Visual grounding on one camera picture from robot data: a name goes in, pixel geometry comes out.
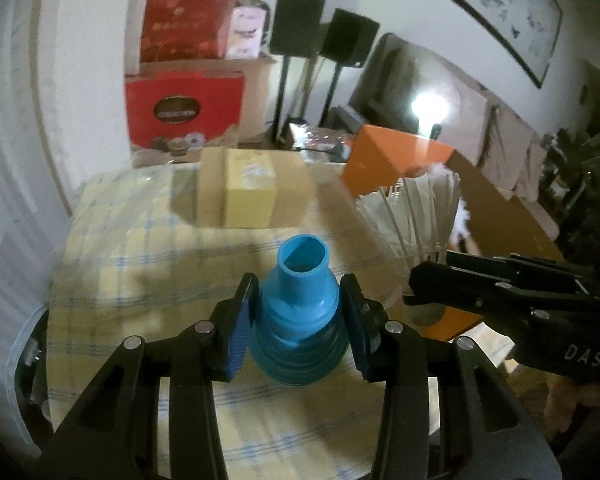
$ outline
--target light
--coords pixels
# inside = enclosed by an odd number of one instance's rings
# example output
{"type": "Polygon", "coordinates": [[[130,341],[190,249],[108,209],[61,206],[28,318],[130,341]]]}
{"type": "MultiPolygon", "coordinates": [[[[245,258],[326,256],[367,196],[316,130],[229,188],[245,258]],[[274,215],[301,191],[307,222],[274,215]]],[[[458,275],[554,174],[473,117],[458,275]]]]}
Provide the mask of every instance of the light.
{"type": "Polygon", "coordinates": [[[419,94],[411,103],[411,111],[420,121],[418,133],[425,136],[431,136],[431,129],[434,124],[441,123],[449,114],[449,103],[443,97],[425,92],[419,94]]]}

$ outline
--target white wall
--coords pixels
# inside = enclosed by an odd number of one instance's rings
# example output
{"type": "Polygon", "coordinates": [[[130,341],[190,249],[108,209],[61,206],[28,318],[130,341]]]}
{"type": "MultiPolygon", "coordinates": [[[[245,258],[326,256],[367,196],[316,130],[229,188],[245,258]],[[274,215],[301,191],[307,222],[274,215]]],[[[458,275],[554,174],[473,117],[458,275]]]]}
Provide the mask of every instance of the white wall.
{"type": "Polygon", "coordinates": [[[24,466],[40,450],[18,408],[16,364],[70,227],[34,90],[39,7],[0,0],[0,440],[24,466]]]}
{"type": "Polygon", "coordinates": [[[129,0],[41,0],[40,6],[40,111],[75,209],[94,174],[131,168],[124,91],[129,0]]]}
{"type": "MultiPolygon", "coordinates": [[[[276,0],[265,0],[274,5],[276,0]]],[[[600,4],[596,0],[558,0],[564,12],[551,67],[537,89],[501,44],[450,0],[327,0],[323,21],[335,7],[353,10],[381,23],[380,35],[394,32],[429,48],[465,70],[499,95],[540,135],[558,128],[584,129],[591,107],[579,104],[587,74],[580,58],[600,69],[600,4]]],[[[294,60],[288,95],[296,84],[302,61],[294,60]]],[[[325,63],[312,96],[307,119],[316,121],[331,78],[325,63]]],[[[360,75],[345,69],[334,104],[348,100],[360,75]]],[[[273,99],[278,72],[272,74],[273,99]]]]}

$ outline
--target black speaker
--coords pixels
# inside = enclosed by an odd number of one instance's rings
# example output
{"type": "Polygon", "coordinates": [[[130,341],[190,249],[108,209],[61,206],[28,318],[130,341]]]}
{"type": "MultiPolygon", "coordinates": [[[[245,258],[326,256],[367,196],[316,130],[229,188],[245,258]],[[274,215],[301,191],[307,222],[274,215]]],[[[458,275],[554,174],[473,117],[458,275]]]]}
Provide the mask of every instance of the black speaker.
{"type": "Polygon", "coordinates": [[[272,54],[315,54],[325,0],[277,0],[269,50],[272,54]]]}
{"type": "Polygon", "coordinates": [[[342,66],[361,67],[371,52],[379,27],[374,20],[336,9],[320,55],[342,66]]]}

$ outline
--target speaker stand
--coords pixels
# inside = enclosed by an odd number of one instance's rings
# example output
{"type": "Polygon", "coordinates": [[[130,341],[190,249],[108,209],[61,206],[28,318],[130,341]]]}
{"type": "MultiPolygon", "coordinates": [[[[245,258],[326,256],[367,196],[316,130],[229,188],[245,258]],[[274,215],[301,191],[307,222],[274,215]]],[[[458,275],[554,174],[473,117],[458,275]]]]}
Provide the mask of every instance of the speaker stand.
{"type": "Polygon", "coordinates": [[[322,117],[320,118],[319,126],[321,128],[324,127],[324,123],[327,120],[329,108],[331,108],[331,101],[333,100],[333,94],[336,91],[338,79],[340,78],[340,72],[342,72],[342,65],[340,63],[336,63],[336,69],[333,72],[333,79],[331,79],[331,86],[329,87],[329,92],[327,93],[327,100],[324,102],[324,110],[322,110],[322,117]]]}
{"type": "Polygon", "coordinates": [[[278,134],[280,130],[280,115],[282,114],[282,106],[285,103],[285,88],[286,79],[289,75],[289,65],[291,64],[291,57],[284,56],[282,58],[282,72],[280,73],[280,86],[278,88],[278,102],[276,103],[276,114],[273,117],[273,124],[271,125],[271,143],[275,144],[278,142],[278,134]]]}

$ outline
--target pink box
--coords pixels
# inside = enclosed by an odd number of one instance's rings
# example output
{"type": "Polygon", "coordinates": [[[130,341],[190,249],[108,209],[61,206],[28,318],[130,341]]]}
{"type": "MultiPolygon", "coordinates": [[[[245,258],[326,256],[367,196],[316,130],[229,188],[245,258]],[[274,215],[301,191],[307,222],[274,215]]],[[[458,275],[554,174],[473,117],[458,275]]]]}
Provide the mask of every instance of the pink box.
{"type": "Polygon", "coordinates": [[[260,7],[235,7],[231,16],[227,59],[256,59],[260,55],[267,11],[260,7]]]}

